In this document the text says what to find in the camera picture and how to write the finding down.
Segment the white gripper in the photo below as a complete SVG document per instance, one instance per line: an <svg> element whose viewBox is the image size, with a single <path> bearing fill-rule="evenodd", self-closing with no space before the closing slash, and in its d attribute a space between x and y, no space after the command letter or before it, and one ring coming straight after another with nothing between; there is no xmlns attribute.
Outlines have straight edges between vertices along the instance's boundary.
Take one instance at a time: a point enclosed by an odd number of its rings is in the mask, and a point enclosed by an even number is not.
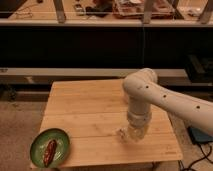
<svg viewBox="0 0 213 171"><path fill-rule="evenodd" d="M132 125L127 126L127 138L131 141L138 142L142 140L147 132L146 127L133 127Z"/></svg>

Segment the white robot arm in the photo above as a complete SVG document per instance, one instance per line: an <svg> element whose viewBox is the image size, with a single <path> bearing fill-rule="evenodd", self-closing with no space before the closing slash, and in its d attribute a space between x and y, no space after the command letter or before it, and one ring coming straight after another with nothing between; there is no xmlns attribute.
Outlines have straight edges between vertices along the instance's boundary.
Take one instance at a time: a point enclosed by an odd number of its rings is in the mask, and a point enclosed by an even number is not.
<svg viewBox="0 0 213 171"><path fill-rule="evenodd" d="M129 139L140 141L145 137L152 118L151 105L156 105L213 136L213 102L160 86L153 69L144 68L128 75L122 86L128 101L128 126L123 131Z"/></svg>

